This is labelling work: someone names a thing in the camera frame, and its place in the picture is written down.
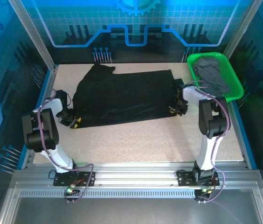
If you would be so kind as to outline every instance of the aluminum frame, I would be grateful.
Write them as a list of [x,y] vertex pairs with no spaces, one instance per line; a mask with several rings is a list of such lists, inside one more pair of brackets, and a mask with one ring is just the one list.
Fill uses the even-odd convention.
[[39,35],[34,23],[32,22],[26,8],[24,7],[21,0],[9,0],[12,8],[19,17],[22,25],[24,26],[26,32],[31,38],[33,44],[36,46],[39,54],[41,55],[43,61],[45,62],[48,69],[52,72],[55,71],[55,63],[48,52],[47,47],[42,41],[41,36]]
[[249,24],[251,23],[252,19],[254,18],[254,15],[256,14],[258,8],[260,7],[262,1],[263,0],[254,0],[254,2],[250,4],[249,8],[247,9],[244,15],[244,19],[242,20],[238,29],[232,35],[230,42],[228,43],[228,45],[226,46],[224,50],[224,55],[227,58],[230,58],[231,55],[233,54],[242,36],[247,31],[247,28]]
[[[252,189],[259,218],[263,223],[263,181],[258,170],[244,169],[242,164],[230,167],[233,163],[218,162],[217,165],[225,171],[225,189]],[[117,198],[130,198],[126,192],[139,191],[141,194],[133,198],[143,198],[149,195],[147,192],[160,191],[164,194],[157,197],[177,197],[178,192],[186,193],[185,197],[191,198],[193,194],[188,187],[178,187],[175,172],[178,169],[191,170],[193,163],[119,163],[119,164],[95,164],[96,182],[94,187],[89,187],[91,198],[110,197],[110,193]],[[22,197],[62,198],[62,192],[66,187],[54,187],[53,180],[48,179],[48,172],[52,166],[35,167],[35,169],[16,170],[12,177],[9,190],[0,213],[0,224],[12,223]]]

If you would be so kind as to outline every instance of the black cloth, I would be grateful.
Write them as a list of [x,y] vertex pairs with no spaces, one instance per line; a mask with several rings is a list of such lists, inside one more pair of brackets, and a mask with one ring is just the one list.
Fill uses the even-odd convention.
[[114,70],[95,64],[79,83],[72,100],[74,114],[82,118],[77,128],[175,116],[169,111],[176,105],[171,70],[113,74]]

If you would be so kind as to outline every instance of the speckled work surface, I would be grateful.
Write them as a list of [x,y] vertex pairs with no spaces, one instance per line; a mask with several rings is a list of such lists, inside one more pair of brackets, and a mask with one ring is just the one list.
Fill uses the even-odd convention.
[[[114,73],[133,73],[171,69],[174,78],[191,81],[186,63],[113,64]],[[54,88],[66,91],[72,98],[78,83],[92,64],[59,65]],[[198,108],[189,105],[185,116],[148,120],[128,124],[69,129],[55,119],[60,144],[76,162],[157,162],[194,161],[200,151],[201,133],[198,127]],[[216,160],[242,160],[233,127],[224,137]],[[48,163],[36,154],[35,164]]]

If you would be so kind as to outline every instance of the green basket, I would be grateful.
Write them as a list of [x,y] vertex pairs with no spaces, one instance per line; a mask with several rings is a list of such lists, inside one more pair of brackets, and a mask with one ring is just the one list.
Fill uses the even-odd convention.
[[220,62],[219,63],[220,74],[222,78],[228,83],[231,90],[230,92],[223,94],[227,102],[230,102],[233,99],[239,99],[243,96],[242,85],[240,84],[232,66],[230,65],[229,60],[227,59],[226,56],[218,52],[192,54],[187,58],[187,64],[189,66],[189,70],[191,71],[194,80],[201,79],[200,77],[196,77],[193,70],[194,63],[200,57],[214,57]]

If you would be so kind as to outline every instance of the blue circuit line graphic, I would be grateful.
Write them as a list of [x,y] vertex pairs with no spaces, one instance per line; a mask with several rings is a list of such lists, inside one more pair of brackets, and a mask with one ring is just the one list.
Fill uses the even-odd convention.
[[144,28],[144,42],[143,43],[129,43],[129,39],[128,39],[128,28],[126,25],[124,24],[111,24],[111,25],[107,25],[107,29],[101,29],[99,31],[97,31],[89,40],[86,44],[74,44],[74,45],[57,45],[55,44],[54,40],[53,40],[53,37],[51,36],[49,30],[48,30],[48,27],[47,25],[45,24],[44,20],[43,20],[43,17],[37,7],[37,5],[35,4],[34,0],[32,0],[33,2],[33,5],[35,7],[35,10],[37,11],[37,14],[42,22],[42,25],[48,35],[48,38],[49,40],[51,41],[52,45],[55,47],[55,48],[86,48],[88,46],[90,46],[90,44],[102,33],[111,33],[111,28],[124,28],[125,30],[125,43],[128,47],[143,47],[147,44],[147,37],[148,37],[148,29],[149,28],[155,28],[155,27],[159,27],[161,28],[161,31],[162,32],[167,32],[167,33],[172,33],[174,34],[174,36],[177,37],[177,39],[184,44],[184,46],[186,47],[218,47],[228,28],[229,28],[229,25],[234,17],[234,14],[236,13],[237,11],[237,8],[238,8],[238,5],[240,3],[240,0],[238,0],[237,4],[235,5],[233,11],[232,11],[232,14],[230,15],[230,18],[226,24],[226,27],[224,28],[223,32],[222,32],[222,35],[218,41],[217,44],[203,44],[203,43],[186,43],[185,40],[176,32],[176,30],[174,29],[167,29],[165,26],[165,24],[148,24],[145,26]]

